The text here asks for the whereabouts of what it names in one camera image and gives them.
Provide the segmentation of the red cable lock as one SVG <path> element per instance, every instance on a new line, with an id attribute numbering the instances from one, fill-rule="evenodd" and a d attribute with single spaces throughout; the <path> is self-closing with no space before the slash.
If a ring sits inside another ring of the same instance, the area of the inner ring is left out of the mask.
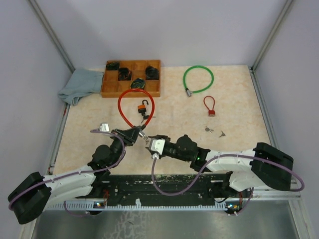
<path id="1" fill-rule="evenodd" d="M 143 96 L 143 99 L 147 99 L 149 106 L 146 106 L 147 112 L 146 115 L 154 116 L 155 114 L 155 100 L 152 95 L 143 89 L 128 89 L 122 92 L 117 101 L 117 107 L 120 116 L 125 121 L 125 123 L 130 127 L 140 126 L 141 131 L 139 133 L 140 137 L 144 140 L 148 140 L 146 133 L 144 132 L 146 127 L 150 124 L 141 124 L 143 116 L 138 113 L 138 106 L 142 102 L 138 103 L 137 96 Z"/>

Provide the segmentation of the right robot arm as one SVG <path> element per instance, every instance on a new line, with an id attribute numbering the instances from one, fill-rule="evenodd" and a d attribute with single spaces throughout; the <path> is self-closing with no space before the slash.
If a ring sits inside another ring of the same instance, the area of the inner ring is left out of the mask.
<path id="1" fill-rule="evenodd" d="M 226 173 L 222 189 L 228 197 L 258 186 L 278 191 L 291 189 L 293 158 L 264 142 L 253 149 L 223 152 L 201 148 L 187 135 L 175 143 L 166 135 L 156 135 L 151 137 L 147 149 L 154 159 L 168 156 L 185 161 L 196 172 Z"/>

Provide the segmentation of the silver key bunch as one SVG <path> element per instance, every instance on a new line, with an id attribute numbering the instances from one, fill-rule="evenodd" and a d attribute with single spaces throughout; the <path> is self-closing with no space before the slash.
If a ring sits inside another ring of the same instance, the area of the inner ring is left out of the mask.
<path id="1" fill-rule="evenodd" d="M 205 127 L 205 131 L 206 131 L 206 132 L 210 132 L 210 133 L 213 133 L 213 132 L 214 132 L 213 129 L 210 129 L 210 128 L 208 128 L 208 127 Z"/>

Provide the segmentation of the orange black padlock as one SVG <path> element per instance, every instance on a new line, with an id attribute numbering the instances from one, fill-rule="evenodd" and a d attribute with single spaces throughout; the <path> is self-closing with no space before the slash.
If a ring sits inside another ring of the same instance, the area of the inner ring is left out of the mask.
<path id="1" fill-rule="evenodd" d="M 147 112 L 147 108 L 146 105 L 148 105 L 148 101 L 147 100 L 142 100 L 142 104 L 138 106 L 138 113 L 140 113 L 141 115 L 145 116 L 146 112 Z"/>

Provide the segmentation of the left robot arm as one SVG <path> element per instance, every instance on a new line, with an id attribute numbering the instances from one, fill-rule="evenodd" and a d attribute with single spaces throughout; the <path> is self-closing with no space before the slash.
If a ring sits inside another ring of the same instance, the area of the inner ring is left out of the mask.
<path id="1" fill-rule="evenodd" d="M 31 173 L 8 196 L 9 210 L 23 225 L 55 204 L 88 195 L 94 198 L 101 196 L 104 186 L 100 182 L 110 175 L 110 169 L 120 164 L 126 147 L 135 144 L 142 130 L 142 126 L 112 131 L 103 131 L 101 127 L 93 129 L 92 133 L 109 136 L 113 141 L 111 145 L 98 146 L 92 160 L 76 170 L 45 176 L 39 172 Z"/>

